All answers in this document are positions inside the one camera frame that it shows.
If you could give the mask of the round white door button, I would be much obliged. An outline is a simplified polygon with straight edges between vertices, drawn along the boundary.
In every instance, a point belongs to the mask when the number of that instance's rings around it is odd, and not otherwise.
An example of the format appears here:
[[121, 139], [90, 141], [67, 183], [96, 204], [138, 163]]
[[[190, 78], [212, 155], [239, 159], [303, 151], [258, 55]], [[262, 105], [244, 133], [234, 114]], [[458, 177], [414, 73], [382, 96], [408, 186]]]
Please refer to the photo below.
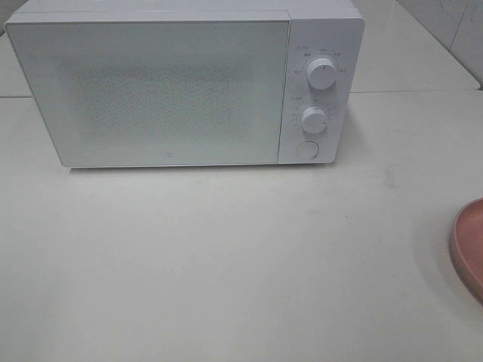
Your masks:
[[318, 155], [319, 147], [316, 142], [304, 141], [297, 146], [297, 155], [304, 160], [312, 160]]

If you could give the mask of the pink round plate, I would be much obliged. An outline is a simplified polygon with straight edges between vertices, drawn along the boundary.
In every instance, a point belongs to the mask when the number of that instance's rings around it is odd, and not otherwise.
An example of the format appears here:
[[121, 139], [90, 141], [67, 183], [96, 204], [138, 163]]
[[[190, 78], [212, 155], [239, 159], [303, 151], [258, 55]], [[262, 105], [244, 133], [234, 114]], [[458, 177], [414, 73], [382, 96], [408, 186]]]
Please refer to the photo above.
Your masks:
[[460, 280], [482, 304], [482, 199], [456, 215], [451, 231], [451, 261]]

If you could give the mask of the white microwave door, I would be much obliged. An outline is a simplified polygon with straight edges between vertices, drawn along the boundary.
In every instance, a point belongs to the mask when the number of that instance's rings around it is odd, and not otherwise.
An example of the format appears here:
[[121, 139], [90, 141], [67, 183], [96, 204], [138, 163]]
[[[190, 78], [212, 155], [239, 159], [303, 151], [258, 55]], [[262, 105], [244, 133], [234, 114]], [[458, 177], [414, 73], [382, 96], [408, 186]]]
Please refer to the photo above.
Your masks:
[[67, 167], [278, 159], [286, 21], [11, 24]]

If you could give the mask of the lower white timer knob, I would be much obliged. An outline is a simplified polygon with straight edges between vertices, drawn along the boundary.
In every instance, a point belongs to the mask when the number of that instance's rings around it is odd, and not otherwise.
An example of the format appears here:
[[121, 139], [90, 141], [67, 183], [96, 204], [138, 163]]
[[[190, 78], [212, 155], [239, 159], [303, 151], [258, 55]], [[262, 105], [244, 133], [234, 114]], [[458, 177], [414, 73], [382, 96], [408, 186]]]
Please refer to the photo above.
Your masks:
[[327, 127], [328, 116], [320, 107], [311, 106], [302, 111], [300, 125], [305, 133], [318, 134]]

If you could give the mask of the upper white power knob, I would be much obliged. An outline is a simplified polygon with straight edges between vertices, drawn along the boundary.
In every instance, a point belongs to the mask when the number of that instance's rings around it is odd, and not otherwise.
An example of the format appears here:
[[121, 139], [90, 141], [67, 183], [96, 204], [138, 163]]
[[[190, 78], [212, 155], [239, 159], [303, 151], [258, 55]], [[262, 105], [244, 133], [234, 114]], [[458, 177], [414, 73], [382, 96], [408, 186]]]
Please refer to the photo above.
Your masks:
[[336, 63], [326, 56], [311, 60], [306, 67], [309, 85], [316, 90], [325, 90], [332, 86], [337, 79]]

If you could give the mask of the white microwave oven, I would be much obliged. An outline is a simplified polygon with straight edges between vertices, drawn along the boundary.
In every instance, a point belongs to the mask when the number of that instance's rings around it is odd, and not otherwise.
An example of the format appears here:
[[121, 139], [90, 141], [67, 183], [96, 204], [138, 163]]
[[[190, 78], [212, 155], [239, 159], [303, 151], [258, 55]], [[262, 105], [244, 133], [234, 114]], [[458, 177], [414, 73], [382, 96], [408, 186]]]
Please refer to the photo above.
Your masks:
[[[11, 24], [275, 21], [286, 21], [289, 27], [278, 159], [267, 164], [331, 163], [336, 157], [365, 29], [363, 17], [350, 1], [28, 1], [6, 20], [5, 32], [12, 45], [7, 31]], [[306, 76], [309, 62], [320, 56], [330, 57], [337, 66], [337, 79], [325, 90], [312, 88]], [[328, 116], [327, 127], [318, 134], [305, 133], [300, 125], [302, 111], [311, 106], [322, 108]], [[318, 144], [316, 158], [299, 158], [296, 149], [304, 141]]]

